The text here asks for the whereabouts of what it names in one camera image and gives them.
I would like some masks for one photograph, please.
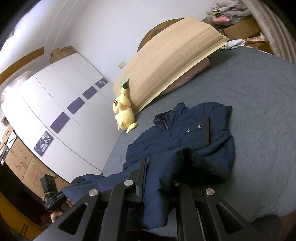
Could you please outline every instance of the pile of clothes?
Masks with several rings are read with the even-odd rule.
[[[128,146],[122,172],[108,177],[77,177],[62,191],[76,202],[91,189],[112,189],[127,180],[145,157],[144,208],[129,211],[129,229],[166,226],[172,181],[195,187],[216,185],[230,177],[234,163],[234,140],[228,129],[231,112],[230,106],[219,103],[202,103],[192,108],[179,103],[157,115],[155,125]]]
[[[217,25],[231,26],[251,15],[247,6],[236,0],[216,0],[210,8],[207,18]]]

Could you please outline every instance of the navy blue jacket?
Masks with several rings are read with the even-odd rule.
[[[234,141],[228,127],[232,108],[219,103],[202,103],[157,115],[155,126],[128,146],[124,171],[108,177],[85,175],[83,181],[64,188],[73,201],[92,188],[105,191],[126,180],[148,160],[144,187],[144,209],[132,212],[129,224],[152,229],[165,226],[169,214],[167,196],[173,180],[190,186],[215,185],[229,178],[234,162]]]

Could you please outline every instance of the bed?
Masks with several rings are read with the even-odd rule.
[[[154,125],[154,117],[179,102],[232,106],[230,132],[236,160],[232,177],[213,188],[246,220],[296,209],[296,66],[256,48],[217,50],[210,66],[181,88],[154,99],[137,116],[138,127],[122,132],[104,168],[104,176],[123,169],[129,144]],[[174,214],[167,227],[155,230],[176,235]]]

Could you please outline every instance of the curtain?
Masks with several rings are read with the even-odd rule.
[[[296,43],[282,21],[260,0],[243,0],[278,57],[296,64]]]

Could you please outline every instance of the stuffed toy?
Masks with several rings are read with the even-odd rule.
[[[135,129],[138,125],[135,122],[135,116],[131,109],[131,102],[126,97],[128,91],[128,79],[122,82],[122,88],[120,91],[120,96],[113,102],[113,112],[116,114],[115,119],[117,121],[118,130],[124,130],[129,133],[131,130]]]

